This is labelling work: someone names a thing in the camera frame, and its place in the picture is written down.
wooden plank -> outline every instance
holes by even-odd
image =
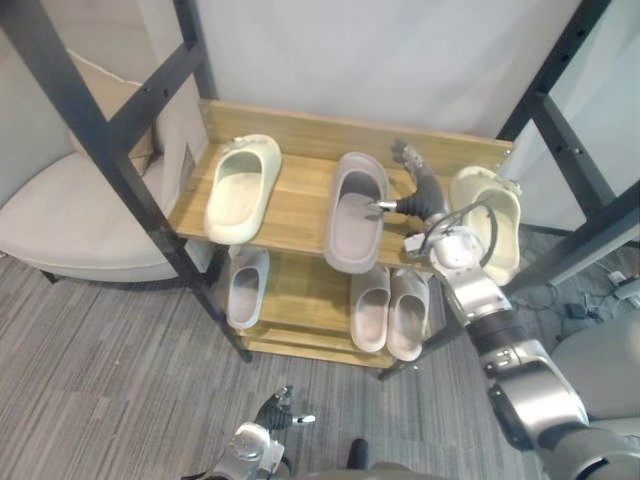
[[[260,319],[278,325],[350,335],[350,275],[322,258],[271,254]]]
[[[438,175],[451,177],[469,165],[496,168],[511,142],[425,131],[335,117],[201,100],[200,109],[212,143],[226,143],[250,133],[271,135],[283,152],[338,160],[361,151],[387,167],[396,167],[390,147],[396,138],[413,144]]]
[[[388,368],[393,365],[393,358],[385,355],[367,355],[317,348],[297,347],[293,345],[280,345],[259,340],[243,339],[244,345],[254,352],[275,353],[291,357],[310,358],[324,360],[325,362],[348,363],[363,367]]]
[[[182,236],[208,240],[203,229],[220,146],[212,146],[196,166],[169,218]],[[252,245],[280,252],[323,254],[329,187],[335,162],[285,154],[282,170],[269,200],[265,219]],[[388,169],[391,198],[409,195],[414,186],[404,170]],[[443,187],[448,178],[439,178]],[[421,229],[417,219],[387,215],[378,261],[392,267],[415,264],[402,250],[405,235]]]
[[[353,344],[349,335],[330,335],[304,330],[287,330],[278,325],[271,325],[263,320],[255,327],[238,331],[238,335],[262,342],[285,343],[310,348],[362,353],[362,351]]]

white slipper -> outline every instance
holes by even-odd
[[[230,249],[227,321],[237,329],[253,327],[260,318],[269,276],[269,252],[254,247]]]
[[[351,277],[351,338],[364,352],[377,352],[387,340],[389,269],[376,265]]]
[[[398,360],[412,362],[422,353],[429,319],[429,276],[409,269],[391,274],[387,348]]]
[[[498,285],[506,285],[518,272],[520,247],[520,187],[517,183],[500,177],[482,167],[463,168],[449,185],[449,197],[454,210],[474,202],[484,201],[493,208],[498,223],[496,245],[484,271]],[[485,250],[491,243],[491,222],[484,208],[469,212],[463,220],[478,237]]]
[[[237,245],[256,236],[282,154],[267,135],[237,137],[225,145],[204,215],[204,231],[216,243]]]

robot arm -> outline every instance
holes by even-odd
[[[424,183],[411,197],[378,206],[425,221],[425,233],[407,238],[405,250],[425,258],[444,285],[478,352],[490,382],[489,401],[507,441],[519,450],[535,450],[553,480],[640,478],[640,451],[612,432],[589,427],[576,391],[540,342],[528,337],[506,295],[482,269],[485,252],[475,235],[447,221],[451,214],[444,199],[419,204],[430,200],[424,185],[435,182],[424,159],[400,141],[392,150],[414,181]],[[434,192],[442,197],[439,188]]]

chair cushion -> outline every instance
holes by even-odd
[[[160,159],[143,177],[156,199],[161,196],[162,167]],[[37,174],[0,209],[0,250],[37,268],[77,278],[143,281],[175,276],[98,168],[79,153]]]
[[[71,50],[68,52],[107,120],[113,117],[140,87],[139,83],[123,80],[77,53]],[[69,132],[69,135],[75,150],[86,155],[76,136],[72,132]],[[153,153],[153,138],[149,128],[129,152],[129,158],[140,175],[144,175]]]

metal frame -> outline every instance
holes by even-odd
[[[226,250],[214,254],[206,274],[201,274],[185,250],[186,241],[171,228],[128,157],[143,132],[162,111],[191,73],[201,97],[215,98],[197,24],[193,0],[174,0],[184,43],[151,75],[109,121],[75,68],[39,0],[0,0],[0,26],[60,116],[89,157],[167,258],[178,276],[218,324],[245,361],[245,350],[217,304],[209,280],[215,280]]]
[[[551,91],[610,3],[611,0],[582,0],[500,130],[499,139],[514,141],[520,135],[531,118],[527,108],[528,100],[538,93],[548,94]]]
[[[507,294],[542,283],[559,283],[590,258],[620,243],[638,224],[638,183],[616,198],[597,165],[549,95],[610,0],[583,0],[540,71],[500,131],[514,140],[531,119],[553,155],[587,221],[543,257],[519,272]]]

